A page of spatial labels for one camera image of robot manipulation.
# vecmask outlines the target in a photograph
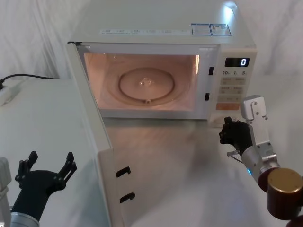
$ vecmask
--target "white microwave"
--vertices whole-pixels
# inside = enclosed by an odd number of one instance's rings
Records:
[[[68,45],[101,115],[117,118],[236,114],[257,54],[237,6],[206,0],[93,0]]]

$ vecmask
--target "white backdrop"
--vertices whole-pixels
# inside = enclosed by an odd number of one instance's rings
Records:
[[[68,78],[64,45],[90,0],[0,0],[0,77]],[[258,47],[256,76],[303,75],[303,1],[237,0]]]

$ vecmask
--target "microwave control panel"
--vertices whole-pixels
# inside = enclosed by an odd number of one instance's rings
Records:
[[[245,68],[233,68],[221,73],[216,110],[238,110],[245,92],[248,72]]]
[[[210,123],[221,126],[227,115],[235,120],[241,118],[240,102],[247,95],[256,55],[254,47],[221,46],[211,93]]]

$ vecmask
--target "digital display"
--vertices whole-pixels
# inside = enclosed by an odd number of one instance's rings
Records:
[[[225,67],[247,67],[250,58],[226,58]]]

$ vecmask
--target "sticker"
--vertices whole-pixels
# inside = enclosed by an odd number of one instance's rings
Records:
[[[231,32],[227,24],[210,24],[212,35],[231,36]]]
[[[212,35],[209,24],[191,24],[193,35]]]
[[[217,103],[216,110],[238,110],[239,103]]]
[[[100,35],[191,35],[190,30],[102,29]]]

